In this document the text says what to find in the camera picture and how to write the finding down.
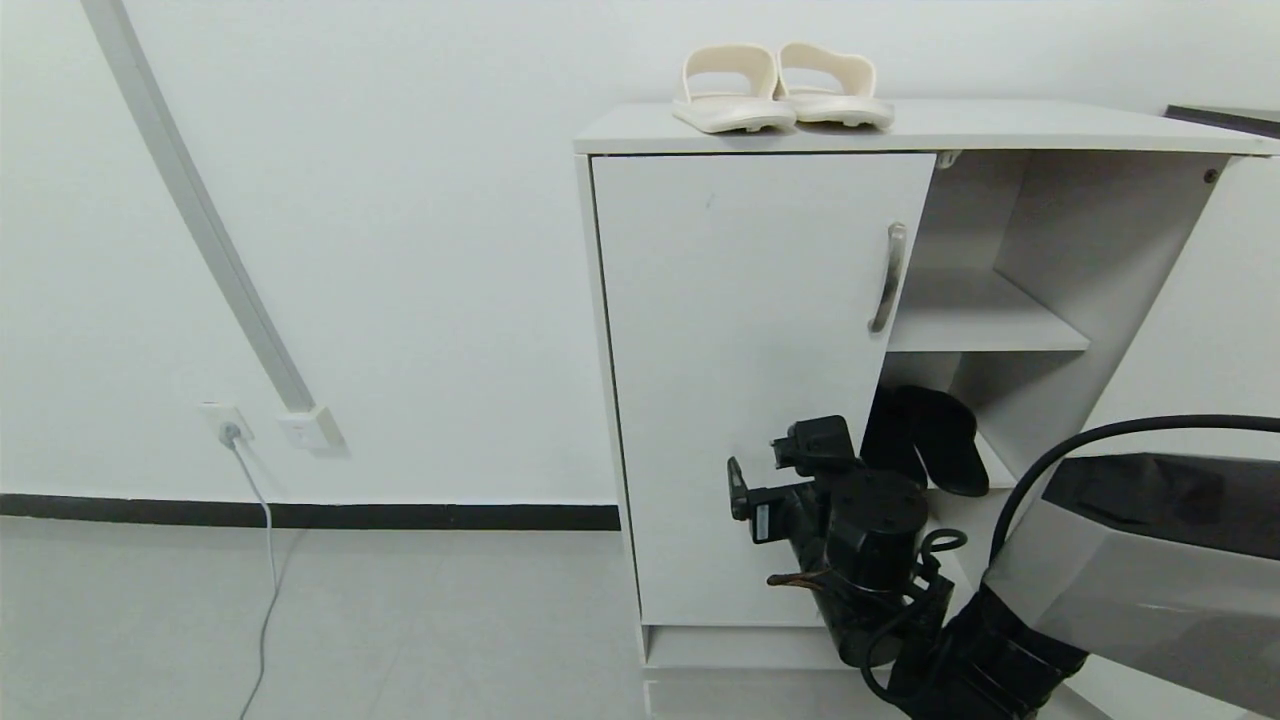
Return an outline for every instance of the black cable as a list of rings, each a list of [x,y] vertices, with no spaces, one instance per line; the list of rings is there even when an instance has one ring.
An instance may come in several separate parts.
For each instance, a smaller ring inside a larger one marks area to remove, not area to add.
[[[876,646],[879,644],[882,639],[884,639],[886,635],[893,632],[895,628],[897,628],[899,625],[901,625],[908,620],[911,620],[918,614],[920,614],[924,610],[924,607],[929,605],[928,601],[931,598],[932,594],[927,594],[916,600],[911,605],[908,605],[906,607],[900,610],[897,615],[890,619],[888,623],[884,623],[883,625],[877,628],[876,632],[873,632],[870,637],[867,638],[867,646],[863,648],[863,666],[859,670],[863,674],[863,682],[867,683],[868,689],[876,693],[876,697],[883,700],[884,702],[892,705],[910,702],[911,700],[915,700],[915,697],[919,696],[919,693],[927,689],[925,685],[922,685],[916,691],[916,693],[911,696],[899,696],[888,692],[888,688],[881,685],[879,680],[876,679],[876,675],[872,674],[872,652],[876,650]]]
[[[920,542],[920,557],[925,566],[932,565],[933,569],[936,570],[938,561],[934,560],[933,557],[934,552],[946,552],[948,550],[956,550],[959,547],[964,547],[966,542],[969,542],[969,536],[964,534],[963,532],[951,528],[940,528],[924,536],[924,539]],[[916,688],[915,692],[909,696],[900,696],[891,693],[888,688],[881,685],[879,680],[876,679],[876,675],[872,674],[872,653],[876,651],[876,646],[879,644],[879,642],[884,639],[890,633],[892,633],[895,628],[897,628],[899,625],[901,625],[908,620],[914,619],[915,615],[923,612],[933,601],[933,597],[937,594],[937,591],[934,588],[936,585],[931,585],[929,592],[927,592],[923,597],[920,597],[911,605],[908,605],[906,607],[900,610],[897,615],[895,615],[887,623],[877,628],[867,638],[867,646],[863,648],[863,666],[860,667],[863,682],[867,683],[868,689],[870,689],[876,694],[876,697],[881,698],[884,702],[892,705],[902,705],[913,702],[918,700],[922,694],[924,694],[925,691],[932,688],[933,683],[937,682],[938,679],[938,671],[942,669],[942,661],[951,650],[950,637],[946,641],[943,641],[942,646],[938,648],[938,653],[934,656],[933,662],[929,666],[929,673],[924,678],[924,683],[922,683],[920,687]]]
[[[1157,418],[1139,418],[1137,420],[1111,423],[1110,425],[1102,425],[1069,437],[1055,445],[1044,455],[1041,455],[1036,462],[1032,462],[1032,466],[1027,469],[1027,473],[1018,479],[1018,484],[1014,486],[1014,489],[1009,493],[1009,500],[1005,501],[1005,506],[1000,510],[1000,519],[996,520],[996,530],[991,538],[989,561],[995,562],[996,555],[1000,553],[1000,548],[1005,546],[1005,539],[1009,536],[1009,527],[1012,525],[1014,515],[1018,512],[1018,506],[1021,503],[1023,498],[1027,497],[1028,492],[1030,492],[1036,480],[1044,474],[1044,470],[1048,470],[1050,465],[1061,460],[1066,456],[1066,454],[1082,446],[1089,445],[1091,442],[1116,436],[1144,433],[1149,430],[1190,428],[1280,433],[1280,418],[1265,418],[1261,415],[1161,415]]]

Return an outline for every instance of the cream slide sandal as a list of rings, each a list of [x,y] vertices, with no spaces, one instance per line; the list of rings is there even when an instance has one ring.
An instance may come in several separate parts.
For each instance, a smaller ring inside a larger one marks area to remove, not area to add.
[[[790,87],[788,68],[819,70],[840,82],[844,92],[823,87]],[[849,127],[893,124],[893,106],[876,95],[876,65],[861,55],[838,55],[808,42],[791,42],[778,51],[778,87],[773,96],[795,109],[801,123],[844,123]]]
[[[737,73],[750,83],[749,94],[690,92],[689,78],[701,73]],[[796,113],[773,99],[778,67],[773,54],[759,45],[712,45],[685,59],[672,114],[695,128],[714,133],[731,129],[755,132],[763,127],[792,127]]]

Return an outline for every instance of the wire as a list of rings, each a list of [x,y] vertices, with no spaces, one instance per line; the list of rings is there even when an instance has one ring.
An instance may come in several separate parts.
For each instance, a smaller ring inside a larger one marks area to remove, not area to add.
[[[1000,548],[1005,546],[1009,537],[1009,527],[1014,523],[1014,515],[1027,493],[1030,492],[1036,480],[1048,470],[1050,465],[1061,460],[1068,452],[1085,446],[1091,442],[1106,439],[1130,433],[1144,433],[1149,430],[1172,430],[1187,428],[1213,428],[1224,430],[1258,430],[1263,433],[1280,433],[1280,418],[1266,418],[1261,415],[1161,415],[1156,418],[1139,418],[1123,423],[1111,423],[1085,430],[1055,445],[1044,455],[1041,455],[1027,473],[1018,479],[1014,489],[1009,493],[1005,506],[1000,510],[1000,519],[996,520],[996,530],[991,538],[991,557],[995,562]]]
[[[244,464],[244,457],[236,446],[236,439],[239,437],[241,429],[237,425],[233,423],[223,424],[219,439],[236,455],[236,461],[239,462],[241,470],[244,473],[244,479],[248,480],[248,487],[253,491],[257,503],[262,506],[262,515],[266,516],[266,559],[271,566],[271,602],[266,606],[266,615],[262,616],[262,628],[257,633],[257,679],[253,680],[253,689],[250,691],[248,698],[244,701],[244,707],[241,708],[239,720],[244,720],[250,706],[253,705],[253,698],[257,697],[259,688],[262,687],[262,676],[266,674],[266,628],[271,621],[271,611],[275,610],[275,601],[280,597],[280,577],[275,570],[275,548],[271,547],[271,530],[274,529],[271,506],[262,500],[262,493],[259,492],[257,483],[253,482],[253,474],[248,471],[248,465]]]
[[[925,566],[932,565],[933,569],[936,570],[937,560],[933,557],[934,552],[946,552],[948,550],[956,550],[964,547],[965,543],[968,542],[969,542],[969,536],[964,534],[960,530],[955,530],[951,528],[941,528],[933,530],[929,534],[924,536],[924,541],[920,542],[920,559],[923,560]],[[896,693],[891,693],[888,688],[881,685],[879,680],[876,679],[876,675],[872,674],[872,653],[876,651],[876,646],[878,646],[882,639],[884,639],[891,632],[893,632],[895,628],[897,628],[899,625],[901,625],[908,620],[913,620],[918,614],[923,612],[933,601],[934,596],[937,596],[938,591],[936,589],[936,587],[937,585],[931,585],[929,591],[924,596],[918,598],[911,605],[908,605],[906,607],[900,610],[897,615],[895,615],[887,623],[877,628],[867,638],[867,644],[863,647],[863,666],[859,670],[861,671],[863,682],[867,683],[868,689],[876,693],[876,697],[881,698],[884,702],[892,705],[904,705],[920,698],[920,696],[923,696],[937,682],[938,671],[942,669],[942,662],[946,659],[946,656],[951,652],[951,637],[947,637],[947,639],[943,641],[942,646],[938,648],[937,655],[933,657],[933,662],[929,665],[929,673],[928,675],[925,675],[924,683],[922,683],[920,687],[916,688],[915,692],[913,692],[911,694],[900,696]]]

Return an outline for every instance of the wall switch plate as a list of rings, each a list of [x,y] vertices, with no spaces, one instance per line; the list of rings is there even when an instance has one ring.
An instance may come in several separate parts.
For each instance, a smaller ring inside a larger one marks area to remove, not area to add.
[[[234,423],[238,425],[241,439],[253,439],[253,430],[248,429],[248,423],[239,414],[239,407],[225,402],[201,402],[197,407],[200,409],[200,414],[205,416],[209,428],[214,432],[214,437],[219,441],[223,439],[223,423]]]
[[[343,443],[333,413],[317,405],[310,413],[289,413],[279,416],[280,428],[289,445],[300,450],[329,450]]]

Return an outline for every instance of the metal handle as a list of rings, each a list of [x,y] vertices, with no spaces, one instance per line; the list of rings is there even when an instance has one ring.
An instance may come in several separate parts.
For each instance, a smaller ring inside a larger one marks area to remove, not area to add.
[[[906,225],[893,223],[888,227],[888,261],[884,264],[884,287],[881,291],[881,302],[876,307],[876,316],[867,323],[867,329],[878,333],[888,323],[888,314],[893,309],[893,297],[902,286],[902,258],[906,255]]]

